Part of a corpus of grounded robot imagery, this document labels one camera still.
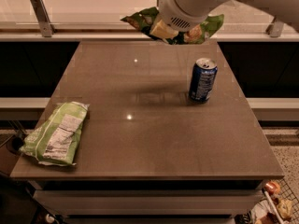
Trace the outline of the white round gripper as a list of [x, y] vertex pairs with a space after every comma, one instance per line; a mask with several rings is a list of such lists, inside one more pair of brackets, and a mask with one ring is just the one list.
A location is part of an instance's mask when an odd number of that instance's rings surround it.
[[161, 39], [174, 38], [203, 22], [209, 13], [228, 0], [159, 0], [162, 20], [156, 19], [149, 33]]

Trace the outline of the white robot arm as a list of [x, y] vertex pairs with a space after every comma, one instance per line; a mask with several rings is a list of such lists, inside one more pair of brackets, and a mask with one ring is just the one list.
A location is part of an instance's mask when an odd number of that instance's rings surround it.
[[[159, 0], [159, 13], [170, 28], [187, 32], [210, 11], [229, 0]], [[276, 17], [299, 31], [299, 0], [236, 0]]]

